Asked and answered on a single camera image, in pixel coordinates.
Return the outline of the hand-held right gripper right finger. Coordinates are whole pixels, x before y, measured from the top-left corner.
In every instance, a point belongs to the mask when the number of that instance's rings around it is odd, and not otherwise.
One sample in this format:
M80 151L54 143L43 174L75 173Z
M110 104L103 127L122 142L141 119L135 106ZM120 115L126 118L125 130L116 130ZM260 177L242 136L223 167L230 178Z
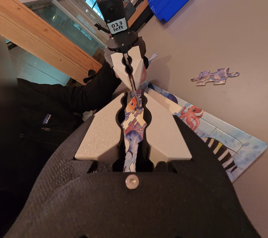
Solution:
M151 122L145 130L146 141L149 144L149 160L157 165L159 162L172 160L191 160L192 155L176 124L172 113L144 93L147 108L151 114Z

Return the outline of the person's left forearm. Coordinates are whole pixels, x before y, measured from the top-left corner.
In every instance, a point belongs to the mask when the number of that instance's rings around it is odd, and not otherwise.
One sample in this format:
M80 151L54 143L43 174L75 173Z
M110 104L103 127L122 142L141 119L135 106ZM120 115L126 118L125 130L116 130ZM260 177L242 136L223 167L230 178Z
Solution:
M31 96L43 97L59 102L71 112L84 113L99 110L112 100L112 95L121 80L108 63L104 63L96 76L84 86L62 86L60 84L37 84L18 78L20 92L24 90Z

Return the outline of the sea animals jigsaw puzzle board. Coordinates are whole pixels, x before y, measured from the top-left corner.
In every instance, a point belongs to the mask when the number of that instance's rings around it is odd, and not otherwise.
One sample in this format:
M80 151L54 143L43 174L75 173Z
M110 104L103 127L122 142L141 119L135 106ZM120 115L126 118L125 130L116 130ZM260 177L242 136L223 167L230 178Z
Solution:
M130 101L125 109L125 120L122 123L126 150L123 172L136 171L138 144L143 140L146 127L141 104L142 92L156 99L203 140L221 163L231 182L234 182L267 149L265 142L146 81L137 91L140 109L137 107L134 94L129 93Z

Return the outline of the purple coral puzzle piece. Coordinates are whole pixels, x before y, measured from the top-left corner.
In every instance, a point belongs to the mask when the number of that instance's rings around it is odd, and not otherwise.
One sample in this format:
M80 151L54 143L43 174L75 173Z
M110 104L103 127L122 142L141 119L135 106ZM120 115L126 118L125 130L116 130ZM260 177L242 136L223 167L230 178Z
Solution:
M196 78L192 78L192 82L196 82L196 86L206 86L207 83L212 82L213 85L224 85L226 83L227 78L238 77L240 75L239 72L229 73L229 68L220 68L217 72L211 73L210 71L200 72L199 76Z

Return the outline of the white crumpled paper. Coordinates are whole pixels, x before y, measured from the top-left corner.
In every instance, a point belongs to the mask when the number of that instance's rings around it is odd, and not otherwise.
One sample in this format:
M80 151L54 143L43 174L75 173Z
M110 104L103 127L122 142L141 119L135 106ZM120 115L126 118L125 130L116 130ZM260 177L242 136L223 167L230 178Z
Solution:
M85 122L89 117L95 114L95 110L93 111L86 111L82 114L82 119Z

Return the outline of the wooden edged table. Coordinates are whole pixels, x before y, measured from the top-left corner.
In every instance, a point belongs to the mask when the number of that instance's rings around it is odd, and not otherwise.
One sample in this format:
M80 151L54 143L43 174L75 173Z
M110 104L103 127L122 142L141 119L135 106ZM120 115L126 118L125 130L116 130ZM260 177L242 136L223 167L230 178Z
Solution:
M129 29L135 32L139 32L141 28L149 22L153 17L153 12L149 6L148 0L144 0L140 3L138 8L132 14L128 20Z

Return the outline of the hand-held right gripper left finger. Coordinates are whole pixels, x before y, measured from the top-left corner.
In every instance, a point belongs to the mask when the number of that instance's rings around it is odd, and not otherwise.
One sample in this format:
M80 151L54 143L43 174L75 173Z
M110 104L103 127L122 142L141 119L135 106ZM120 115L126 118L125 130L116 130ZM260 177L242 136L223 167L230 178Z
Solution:
M92 117L92 122L75 154L76 160L94 160L114 164L119 159L122 127L119 113L123 112L128 93L121 93Z

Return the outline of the person's left hand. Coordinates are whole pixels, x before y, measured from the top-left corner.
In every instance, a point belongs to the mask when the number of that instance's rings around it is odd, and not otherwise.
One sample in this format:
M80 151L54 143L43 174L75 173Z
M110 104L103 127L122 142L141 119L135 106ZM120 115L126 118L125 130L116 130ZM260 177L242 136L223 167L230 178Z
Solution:
M142 76L141 76L141 80L140 80L140 85L142 85L146 80L147 69L149 66L149 60L146 56L144 56L143 62L144 62L144 66L143 66Z

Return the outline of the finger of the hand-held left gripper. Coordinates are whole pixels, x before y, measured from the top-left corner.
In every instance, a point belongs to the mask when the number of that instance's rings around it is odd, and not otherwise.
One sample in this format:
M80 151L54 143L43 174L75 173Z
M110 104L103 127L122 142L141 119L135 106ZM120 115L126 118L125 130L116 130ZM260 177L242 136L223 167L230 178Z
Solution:
M113 69L115 74L120 78L120 80L124 83L124 85L133 91L130 78L128 73L126 72L126 63L123 63L125 57L122 53L113 53L111 54Z
M128 51L128 56L131 58L132 76L137 91L141 83L144 61L142 59L139 46L134 46Z

